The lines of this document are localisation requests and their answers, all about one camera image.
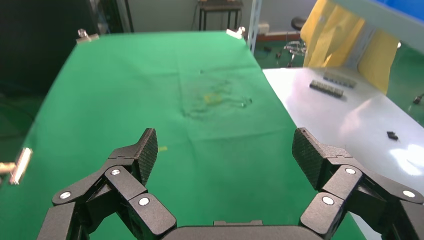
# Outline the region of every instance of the black stand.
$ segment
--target black stand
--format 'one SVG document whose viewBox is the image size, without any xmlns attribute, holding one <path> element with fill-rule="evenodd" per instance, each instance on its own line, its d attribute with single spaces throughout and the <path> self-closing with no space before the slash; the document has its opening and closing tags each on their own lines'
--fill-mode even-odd
<svg viewBox="0 0 424 240">
<path fill-rule="evenodd" d="M 234 29 L 238 28 L 239 12 L 242 11 L 243 3 L 241 1 L 205 1 L 199 3 L 199 31 L 202 30 L 202 17 L 203 17 L 203 31 L 206 30 L 206 18 L 209 12 L 215 13 L 228 13 L 227 29 L 230 28 L 231 13 L 235 13 Z"/>
</svg>

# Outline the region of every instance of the yellow cloth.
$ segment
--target yellow cloth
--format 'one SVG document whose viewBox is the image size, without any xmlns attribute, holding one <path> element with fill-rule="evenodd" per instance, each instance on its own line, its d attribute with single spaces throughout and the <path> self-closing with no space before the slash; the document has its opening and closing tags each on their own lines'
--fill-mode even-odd
<svg viewBox="0 0 424 240">
<path fill-rule="evenodd" d="M 329 0 L 318 0 L 300 36 L 307 45 L 304 67 L 343 66 L 365 20 Z M 358 64 L 358 71 L 383 93 L 399 39 L 377 30 Z"/>
</svg>

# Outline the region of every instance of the metal pole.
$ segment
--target metal pole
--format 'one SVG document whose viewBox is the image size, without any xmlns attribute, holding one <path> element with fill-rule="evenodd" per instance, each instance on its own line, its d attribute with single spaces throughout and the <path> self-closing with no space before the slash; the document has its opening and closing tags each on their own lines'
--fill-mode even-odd
<svg viewBox="0 0 424 240">
<path fill-rule="evenodd" d="M 256 36 L 258 35 L 259 17 L 261 15 L 262 0 L 253 0 L 250 12 L 249 32 L 247 36 L 247 45 L 252 54 L 255 53 Z"/>
</svg>

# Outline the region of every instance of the green cloth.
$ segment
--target green cloth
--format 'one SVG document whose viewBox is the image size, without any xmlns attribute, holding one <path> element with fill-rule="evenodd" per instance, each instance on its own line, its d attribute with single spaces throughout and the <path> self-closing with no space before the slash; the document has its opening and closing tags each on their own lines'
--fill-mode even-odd
<svg viewBox="0 0 424 240">
<path fill-rule="evenodd" d="M 35 239 L 53 195 L 145 128 L 161 150 L 147 188 L 178 226 L 297 225 L 316 194 L 292 156 L 296 126 L 243 40 L 107 35 L 75 47 L 43 103 L 25 178 L 0 189 L 1 238 Z M 116 214 L 91 237 L 133 239 Z M 360 238 L 349 215 L 334 239 Z"/>
</svg>

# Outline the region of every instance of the blue screen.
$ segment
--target blue screen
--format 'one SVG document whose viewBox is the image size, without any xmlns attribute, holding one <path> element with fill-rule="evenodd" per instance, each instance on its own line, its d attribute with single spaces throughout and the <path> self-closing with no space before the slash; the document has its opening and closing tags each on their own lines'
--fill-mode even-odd
<svg viewBox="0 0 424 240">
<path fill-rule="evenodd" d="M 424 22 L 424 0 L 373 0 Z"/>
</svg>

